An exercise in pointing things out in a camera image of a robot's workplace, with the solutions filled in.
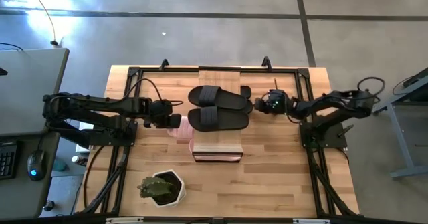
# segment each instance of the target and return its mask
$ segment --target gray desk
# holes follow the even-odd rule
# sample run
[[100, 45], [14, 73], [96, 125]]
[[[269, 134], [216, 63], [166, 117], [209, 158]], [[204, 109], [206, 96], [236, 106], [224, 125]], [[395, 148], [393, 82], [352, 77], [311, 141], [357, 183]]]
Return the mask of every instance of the gray desk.
[[[412, 96], [426, 93], [427, 90], [428, 76], [425, 76], [407, 88], [398, 91], [397, 95], [386, 102], [376, 105], [373, 110], [375, 116], [384, 110], [388, 111], [393, 130], [397, 135], [403, 153], [406, 167], [391, 172], [390, 175], [394, 179], [428, 174], [428, 164], [420, 161], [421, 159], [426, 160], [427, 156], [428, 102], [410, 101]], [[420, 156], [419, 160], [414, 158], [417, 155]]]
[[[59, 134], [46, 134], [43, 95], [58, 92], [68, 58], [68, 49], [43, 49], [0, 52], [0, 139], [18, 139], [19, 160], [14, 179], [0, 180], [0, 219], [38, 217], [51, 182]], [[47, 174], [43, 180], [31, 181], [27, 174], [27, 157], [37, 149], [46, 151]]]
[[0, 51], [0, 136], [44, 129], [43, 95], [58, 93], [68, 49]]
[[41, 149], [46, 151], [47, 174], [40, 181], [31, 181], [27, 174], [27, 157], [37, 149], [41, 135], [8, 137], [20, 140], [20, 159], [14, 179], [0, 180], [0, 220], [34, 218], [41, 214], [51, 183], [50, 172], [54, 165], [60, 135], [55, 132], [44, 136]]

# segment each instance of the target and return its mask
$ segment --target white cable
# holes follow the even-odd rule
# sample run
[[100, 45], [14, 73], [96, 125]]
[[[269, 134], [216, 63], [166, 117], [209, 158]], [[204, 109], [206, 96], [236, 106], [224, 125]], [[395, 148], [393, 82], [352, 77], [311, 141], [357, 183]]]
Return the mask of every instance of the white cable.
[[51, 16], [47, 12], [47, 9], [45, 8], [45, 5], [40, 0], [39, 0], [39, 2], [41, 4], [41, 6], [43, 7], [43, 9], [45, 9], [45, 12], [46, 12], [47, 16], [49, 17], [49, 21], [51, 21], [52, 31], [53, 31], [53, 40], [56, 41], [55, 27], [54, 27], [54, 23], [52, 22]]

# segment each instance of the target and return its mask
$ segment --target wooden board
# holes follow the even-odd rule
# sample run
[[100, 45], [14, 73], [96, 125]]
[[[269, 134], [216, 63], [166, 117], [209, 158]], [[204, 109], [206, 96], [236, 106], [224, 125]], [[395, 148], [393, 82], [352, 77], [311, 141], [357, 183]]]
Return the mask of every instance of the wooden board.
[[[105, 96], [123, 96], [129, 66], [112, 66]], [[314, 96], [330, 91], [326, 68], [309, 68]], [[183, 100], [174, 112], [187, 115], [194, 108], [187, 94], [199, 85], [198, 73], [145, 73], [153, 80], [162, 97]], [[296, 95], [294, 79], [287, 74], [241, 74], [241, 84], [253, 90], [251, 100], [274, 88]], [[158, 97], [148, 82], [143, 82], [141, 96]], [[239, 164], [195, 163], [186, 144], [177, 144], [166, 130], [140, 127], [131, 149], [122, 197], [122, 216], [169, 217], [315, 217], [314, 198], [304, 149], [300, 146], [298, 127], [285, 116], [265, 115], [253, 111], [248, 128], [241, 131], [244, 156]], [[88, 179], [88, 201], [105, 183], [111, 148], [106, 147], [94, 161]], [[348, 163], [342, 153], [326, 149], [332, 186], [355, 212], [358, 205]], [[136, 188], [144, 177], [157, 171], [174, 169], [184, 180], [187, 196], [176, 207], [156, 208], [141, 199]], [[322, 191], [323, 207], [327, 209]], [[114, 202], [112, 191], [110, 205]], [[76, 210], [82, 210], [82, 191]]]
[[[200, 71], [199, 85], [220, 86], [222, 89], [240, 94], [240, 73], [230, 71]], [[194, 152], [237, 152], [242, 153], [241, 131], [199, 132], [193, 134]]]

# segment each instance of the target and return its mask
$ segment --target potted plant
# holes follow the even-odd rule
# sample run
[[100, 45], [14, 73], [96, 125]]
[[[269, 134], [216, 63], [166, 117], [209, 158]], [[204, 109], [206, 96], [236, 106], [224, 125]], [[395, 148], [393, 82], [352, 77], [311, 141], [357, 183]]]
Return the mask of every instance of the potted plant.
[[185, 183], [174, 170], [146, 177], [137, 188], [142, 198], [150, 197], [157, 207], [176, 206], [186, 195]]

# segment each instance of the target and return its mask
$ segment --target succulent plant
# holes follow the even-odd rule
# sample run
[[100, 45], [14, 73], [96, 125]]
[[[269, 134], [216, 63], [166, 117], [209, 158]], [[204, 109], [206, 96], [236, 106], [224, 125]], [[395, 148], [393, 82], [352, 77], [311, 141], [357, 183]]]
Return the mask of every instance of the succulent plant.
[[147, 198], [170, 194], [170, 187], [172, 185], [160, 177], [146, 177], [142, 180], [141, 185], [136, 188], [140, 189], [140, 196], [142, 198]]

